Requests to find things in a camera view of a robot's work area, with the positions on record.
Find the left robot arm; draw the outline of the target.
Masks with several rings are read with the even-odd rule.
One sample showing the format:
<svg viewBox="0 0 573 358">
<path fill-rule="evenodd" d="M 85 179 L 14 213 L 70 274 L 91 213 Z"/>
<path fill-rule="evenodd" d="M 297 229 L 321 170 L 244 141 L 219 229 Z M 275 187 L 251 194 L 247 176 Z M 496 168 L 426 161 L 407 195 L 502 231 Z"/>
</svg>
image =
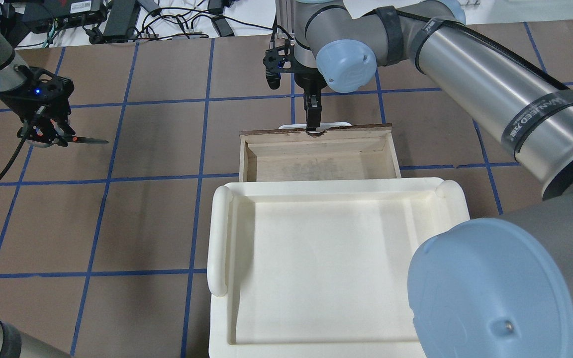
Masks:
<svg viewBox="0 0 573 358">
<path fill-rule="evenodd" d="M 37 147 L 80 140 L 70 126 L 69 98 L 74 91 L 71 79 L 57 76 L 26 63 L 0 34 L 0 101 L 22 122 L 20 143 L 0 173 L 0 181 L 13 165 L 25 143 Z M 0 319 L 0 358 L 68 358 L 70 354 Z"/>
</svg>

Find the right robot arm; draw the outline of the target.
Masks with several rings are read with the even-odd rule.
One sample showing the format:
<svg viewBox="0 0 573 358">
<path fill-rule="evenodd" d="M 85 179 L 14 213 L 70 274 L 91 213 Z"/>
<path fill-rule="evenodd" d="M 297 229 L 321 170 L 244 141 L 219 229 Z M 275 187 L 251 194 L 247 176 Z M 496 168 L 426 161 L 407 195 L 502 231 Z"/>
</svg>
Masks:
<svg viewBox="0 0 573 358">
<path fill-rule="evenodd" d="M 456 0 L 378 7 L 295 0 L 283 44 L 262 60 L 270 88 L 293 73 L 305 129 L 321 134 L 321 90 L 356 91 L 410 63 L 543 185 L 543 199 L 474 218 L 423 243 L 408 298 L 429 358 L 573 358 L 573 89 L 466 26 Z"/>
</svg>

